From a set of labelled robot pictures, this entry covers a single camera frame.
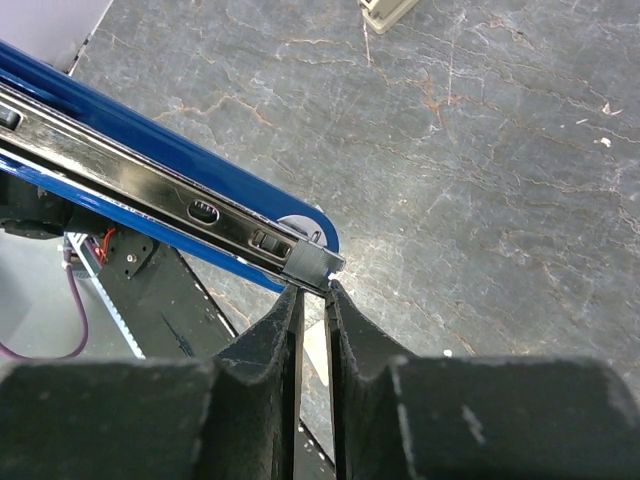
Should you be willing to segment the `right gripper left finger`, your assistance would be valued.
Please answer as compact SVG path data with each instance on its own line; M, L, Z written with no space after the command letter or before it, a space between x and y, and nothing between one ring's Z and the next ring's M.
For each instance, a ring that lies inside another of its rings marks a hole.
M209 359L56 360L1 371L5 479L290 479L303 293Z

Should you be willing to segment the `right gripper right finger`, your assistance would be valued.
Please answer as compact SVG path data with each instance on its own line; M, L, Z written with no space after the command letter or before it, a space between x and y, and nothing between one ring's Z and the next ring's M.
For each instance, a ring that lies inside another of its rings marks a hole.
M639 409L603 362L418 356L333 282L326 297L341 479L635 479Z

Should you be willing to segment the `blue stapler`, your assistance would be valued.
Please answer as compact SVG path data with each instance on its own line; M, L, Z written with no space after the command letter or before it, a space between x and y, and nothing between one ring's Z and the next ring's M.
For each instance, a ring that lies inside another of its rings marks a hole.
M9 44L1 168L275 292L344 267L322 211Z

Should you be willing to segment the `beige stapler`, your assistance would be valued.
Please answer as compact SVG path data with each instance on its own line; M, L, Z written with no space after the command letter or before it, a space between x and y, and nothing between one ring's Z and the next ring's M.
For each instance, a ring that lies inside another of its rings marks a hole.
M365 23L376 33L384 34L393 27L418 0L359 0Z

